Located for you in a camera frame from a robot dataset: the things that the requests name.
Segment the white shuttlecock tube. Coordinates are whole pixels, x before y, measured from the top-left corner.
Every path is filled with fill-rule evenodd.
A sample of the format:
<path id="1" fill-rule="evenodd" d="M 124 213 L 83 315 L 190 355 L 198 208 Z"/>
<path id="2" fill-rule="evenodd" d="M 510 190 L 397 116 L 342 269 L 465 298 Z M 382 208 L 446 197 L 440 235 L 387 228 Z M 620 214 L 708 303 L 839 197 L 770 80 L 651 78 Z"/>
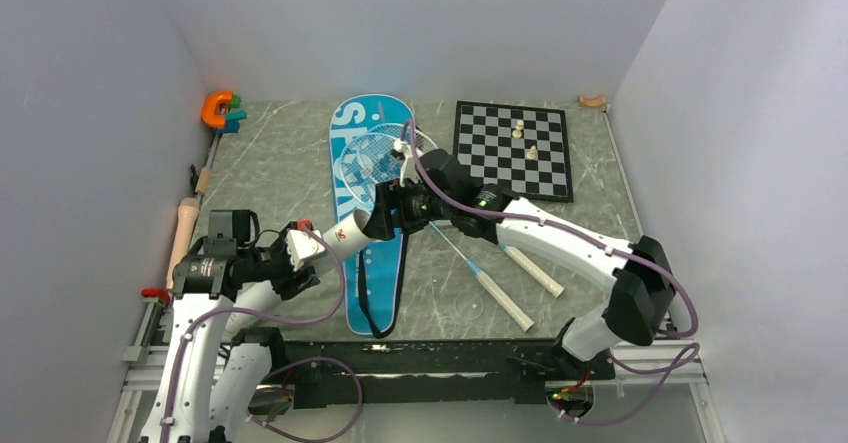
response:
<path id="1" fill-rule="evenodd" d="M 364 249 L 372 242 L 363 233 L 369 216 L 370 214 L 367 211 L 356 209 L 327 231 L 315 231 L 314 234 L 321 238 L 319 242 L 326 249 L 326 255 L 315 261 L 313 265 L 303 269 L 314 270 L 316 276 L 320 279 L 321 276 L 335 269 L 338 262 L 342 263 Z M 292 299 L 281 298 L 272 289 L 269 276 L 264 273 L 260 248 L 250 251 L 247 257 L 234 263 L 231 275 L 234 282 L 249 286 L 237 296 L 235 300 L 237 307 L 268 313 L 279 306 L 281 302 Z"/>

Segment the blue racket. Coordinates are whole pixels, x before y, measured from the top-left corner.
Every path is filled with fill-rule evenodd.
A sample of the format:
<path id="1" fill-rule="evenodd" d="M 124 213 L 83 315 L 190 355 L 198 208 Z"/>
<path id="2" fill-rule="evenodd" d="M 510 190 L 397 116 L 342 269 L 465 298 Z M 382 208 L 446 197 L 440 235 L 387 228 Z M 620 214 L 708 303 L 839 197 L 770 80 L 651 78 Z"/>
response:
<path id="1" fill-rule="evenodd" d="M 357 201 L 359 209 L 373 213 L 376 204 L 376 185 L 400 174 L 401 164 L 390 156 L 395 141 L 395 138 L 385 133 L 366 133 L 354 138 L 342 150 L 337 167 L 341 179 Z M 494 279 L 466 257 L 435 223 L 430 222 L 429 227 L 456 252 L 481 287 L 507 312 L 522 331 L 527 332 L 534 326 L 535 322 Z"/>
<path id="2" fill-rule="evenodd" d="M 344 180 L 354 196 L 368 209 L 374 206 L 374 185 L 400 173 L 400 163 L 390 156 L 390 152 L 394 141 L 401 137 L 403 128 L 400 123 L 378 124 L 345 148 L 351 160 L 345 165 Z M 564 288 L 522 251 L 502 243 L 499 248 L 555 298 L 563 293 Z"/>

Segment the blue racket bag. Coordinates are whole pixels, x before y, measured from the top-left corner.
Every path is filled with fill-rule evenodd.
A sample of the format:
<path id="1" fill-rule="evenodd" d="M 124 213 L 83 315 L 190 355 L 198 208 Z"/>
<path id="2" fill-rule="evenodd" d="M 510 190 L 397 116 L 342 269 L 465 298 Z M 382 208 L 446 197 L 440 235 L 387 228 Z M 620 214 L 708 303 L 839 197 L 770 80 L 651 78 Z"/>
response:
<path id="1" fill-rule="evenodd" d="M 349 98 L 334 110 L 329 126 L 334 213 L 341 221 L 363 205 L 342 180 L 339 158 L 347 144 L 383 124 L 403 124 L 413 116 L 402 100 L 386 94 Z M 361 337 L 385 338 L 396 324 L 404 282 L 408 240 L 398 232 L 390 241 L 375 242 L 344 261 L 346 318 L 350 330 Z"/>

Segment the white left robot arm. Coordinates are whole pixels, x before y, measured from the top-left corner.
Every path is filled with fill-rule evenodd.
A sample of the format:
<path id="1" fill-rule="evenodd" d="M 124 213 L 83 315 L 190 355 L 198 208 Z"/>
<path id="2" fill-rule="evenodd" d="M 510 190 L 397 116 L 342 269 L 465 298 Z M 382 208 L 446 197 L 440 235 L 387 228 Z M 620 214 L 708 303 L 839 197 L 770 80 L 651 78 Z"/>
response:
<path id="1" fill-rule="evenodd" d="M 245 284 L 266 283 L 268 300 L 291 298 L 316 282 L 306 261 L 323 247 L 308 220 L 291 222 L 262 247 L 251 210 L 213 210 L 207 232 L 172 272 L 171 340 L 142 442 L 228 442 L 257 386 L 279 380 L 288 357 L 276 328 L 249 328 L 259 316 Z"/>

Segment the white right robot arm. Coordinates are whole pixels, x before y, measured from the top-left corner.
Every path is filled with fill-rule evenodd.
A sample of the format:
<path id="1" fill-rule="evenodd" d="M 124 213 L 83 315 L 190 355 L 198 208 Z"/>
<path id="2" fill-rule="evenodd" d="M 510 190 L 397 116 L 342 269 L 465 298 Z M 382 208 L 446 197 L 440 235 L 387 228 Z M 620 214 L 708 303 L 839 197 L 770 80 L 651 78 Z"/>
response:
<path id="1" fill-rule="evenodd" d="M 358 150 L 353 160 L 374 186 L 364 230 L 370 238 L 388 240 L 397 230 L 411 234 L 448 221 L 468 237 L 542 256 L 604 293 L 601 305 L 560 330 L 550 354 L 560 376 L 578 376 L 592 358 L 620 342 L 649 346 L 659 334 L 677 294 L 659 241 L 592 233 L 508 189 L 482 184 L 442 149 L 418 158 L 395 150 Z"/>

